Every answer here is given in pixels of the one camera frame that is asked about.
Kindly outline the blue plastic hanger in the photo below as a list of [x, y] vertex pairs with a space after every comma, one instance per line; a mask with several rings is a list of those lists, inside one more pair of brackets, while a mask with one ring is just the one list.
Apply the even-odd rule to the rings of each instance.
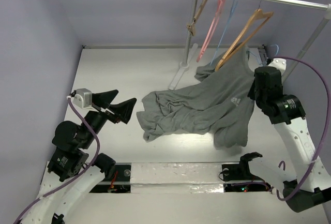
[[254, 57], [257, 60], [259, 66], [267, 66], [272, 58], [278, 55], [279, 53], [279, 46], [277, 44], [268, 44], [268, 45], [261, 45], [257, 48], [258, 53], [254, 53], [248, 50], [246, 53], [248, 58]]

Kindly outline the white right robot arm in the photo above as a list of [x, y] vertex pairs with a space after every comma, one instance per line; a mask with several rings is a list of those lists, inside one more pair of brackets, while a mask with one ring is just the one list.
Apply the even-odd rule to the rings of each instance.
[[295, 174], [288, 174], [268, 163], [261, 154], [252, 153], [248, 161], [238, 165], [239, 175], [243, 178], [254, 175], [268, 182], [296, 213], [330, 201], [330, 175], [315, 149], [300, 100], [283, 93], [280, 70], [257, 68], [249, 97], [269, 117], [282, 138]]

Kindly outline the grey adidas t-shirt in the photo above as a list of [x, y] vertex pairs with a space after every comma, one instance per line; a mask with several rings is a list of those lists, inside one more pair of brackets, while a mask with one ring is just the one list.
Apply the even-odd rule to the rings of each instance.
[[254, 79], [249, 48], [243, 46], [216, 70], [220, 59], [197, 68], [198, 84], [150, 92], [142, 99], [144, 110], [137, 112], [137, 119], [145, 141], [181, 131], [209, 132], [216, 148], [247, 145], [254, 111], [254, 101], [248, 97]]

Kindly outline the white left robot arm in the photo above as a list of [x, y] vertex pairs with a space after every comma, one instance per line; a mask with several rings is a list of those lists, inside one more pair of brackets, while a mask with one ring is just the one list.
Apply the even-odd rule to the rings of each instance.
[[114, 182], [116, 162], [100, 152], [98, 133], [106, 122], [128, 124], [136, 98], [118, 104], [118, 90], [92, 93], [80, 88], [66, 99], [81, 124], [63, 121], [55, 129], [55, 151], [43, 174], [39, 193], [15, 223], [66, 223], [85, 196], [103, 180]]

